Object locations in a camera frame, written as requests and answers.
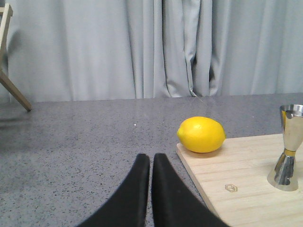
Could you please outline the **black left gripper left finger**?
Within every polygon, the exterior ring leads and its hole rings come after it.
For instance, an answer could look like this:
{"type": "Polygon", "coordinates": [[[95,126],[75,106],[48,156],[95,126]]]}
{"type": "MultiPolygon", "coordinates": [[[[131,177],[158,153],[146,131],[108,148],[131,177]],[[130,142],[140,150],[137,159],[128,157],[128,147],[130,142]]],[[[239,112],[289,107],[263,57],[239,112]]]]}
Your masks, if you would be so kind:
{"type": "Polygon", "coordinates": [[[115,193],[80,227],[143,227],[148,201],[150,159],[138,154],[115,193]]]}

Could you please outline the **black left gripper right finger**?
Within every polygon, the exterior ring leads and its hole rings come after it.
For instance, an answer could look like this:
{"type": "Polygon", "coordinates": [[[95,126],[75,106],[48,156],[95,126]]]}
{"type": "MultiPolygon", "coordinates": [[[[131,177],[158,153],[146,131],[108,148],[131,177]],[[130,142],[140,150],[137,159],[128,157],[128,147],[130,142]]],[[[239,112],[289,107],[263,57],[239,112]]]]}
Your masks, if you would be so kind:
{"type": "Polygon", "coordinates": [[[151,202],[156,227],[226,227],[186,187],[167,156],[154,156],[151,202]]]}

